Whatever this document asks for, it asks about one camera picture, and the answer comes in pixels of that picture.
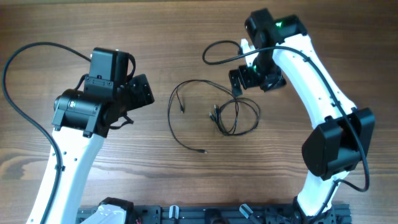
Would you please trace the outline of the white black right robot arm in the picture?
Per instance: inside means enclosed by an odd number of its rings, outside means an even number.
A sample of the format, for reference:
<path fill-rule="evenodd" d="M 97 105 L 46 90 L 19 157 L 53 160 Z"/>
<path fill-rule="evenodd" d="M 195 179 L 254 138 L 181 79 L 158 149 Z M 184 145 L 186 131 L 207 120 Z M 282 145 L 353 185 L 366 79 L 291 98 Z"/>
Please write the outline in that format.
<path fill-rule="evenodd" d="M 253 87 L 269 91 L 287 82 L 295 88 L 313 128 L 302 145 L 308 174 L 295 203 L 302 220 L 314 222 L 329 211 L 350 171 L 358 164 L 368 169 L 375 117 L 338 88 L 297 16 L 274 19 L 260 9 L 246 19 L 245 28 L 249 38 L 241 41 L 239 55 L 246 63 L 229 73 L 232 92 L 239 96 Z"/>

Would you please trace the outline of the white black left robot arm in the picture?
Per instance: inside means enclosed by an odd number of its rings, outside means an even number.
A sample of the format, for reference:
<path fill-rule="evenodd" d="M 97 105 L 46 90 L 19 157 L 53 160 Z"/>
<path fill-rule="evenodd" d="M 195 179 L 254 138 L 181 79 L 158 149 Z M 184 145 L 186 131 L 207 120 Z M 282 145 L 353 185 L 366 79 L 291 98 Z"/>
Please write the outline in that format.
<path fill-rule="evenodd" d="M 55 149 L 50 150 L 44 177 L 28 223 L 73 223 L 91 166 L 104 140 L 128 111 L 152 104 L 154 97 L 145 75 L 128 72 L 135 58 L 117 50 L 95 48 L 84 88 L 67 89 L 54 103 L 52 137 L 62 159 L 60 180 Z"/>

